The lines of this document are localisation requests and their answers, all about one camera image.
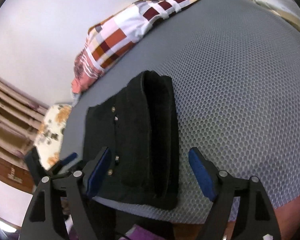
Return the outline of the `black pants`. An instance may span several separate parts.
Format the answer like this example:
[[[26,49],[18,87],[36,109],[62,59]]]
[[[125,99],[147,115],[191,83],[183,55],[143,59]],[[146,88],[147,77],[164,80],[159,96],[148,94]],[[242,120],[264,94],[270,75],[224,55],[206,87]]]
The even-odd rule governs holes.
[[[89,197],[171,210],[178,202],[179,135],[172,79],[141,72],[85,117]]]

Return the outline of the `floral orange white pillow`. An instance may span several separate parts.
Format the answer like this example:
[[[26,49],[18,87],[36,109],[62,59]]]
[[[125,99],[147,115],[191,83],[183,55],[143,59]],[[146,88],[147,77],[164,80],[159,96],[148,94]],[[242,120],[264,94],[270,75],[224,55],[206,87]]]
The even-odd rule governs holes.
[[[63,134],[71,110],[71,105],[56,104],[51,106],[44,116],[34,146],[45,170],[49,170],[59,161]]]

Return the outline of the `light blue striped cloth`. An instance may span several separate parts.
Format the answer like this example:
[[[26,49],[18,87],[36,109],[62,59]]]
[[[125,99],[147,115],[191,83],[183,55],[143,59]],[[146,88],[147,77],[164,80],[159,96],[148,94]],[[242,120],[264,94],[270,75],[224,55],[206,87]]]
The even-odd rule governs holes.
[[[71,105],[72,105],[72,107],[75,107],[81,98],[81,93],[73,93],[72,92],[71,97],[72,97]]]

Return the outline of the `grey mesh mattress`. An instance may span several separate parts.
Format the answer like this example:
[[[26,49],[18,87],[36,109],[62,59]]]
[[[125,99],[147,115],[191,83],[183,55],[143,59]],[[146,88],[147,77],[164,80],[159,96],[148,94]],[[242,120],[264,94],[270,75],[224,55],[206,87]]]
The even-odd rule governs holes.
[[[172,78],[179,127],[178,205],[98,198],[138,216],[202,224],[211,208],[188,161],[197,147],[234,177],[260,178],[273,207],[300,196],[300,32],[247,0],[200,0],[153,28],[73,108],[61,157],[82,154],[89,107],[140,72]]]

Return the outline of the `brown wooden bed frame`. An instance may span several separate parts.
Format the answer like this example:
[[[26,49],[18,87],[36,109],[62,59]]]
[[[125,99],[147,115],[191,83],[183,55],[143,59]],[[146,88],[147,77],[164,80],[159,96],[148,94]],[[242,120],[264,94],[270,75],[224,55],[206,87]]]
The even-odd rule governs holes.
[[[32,193],[34,181],[28,170],[0,158],[0,181],[26,193]]]

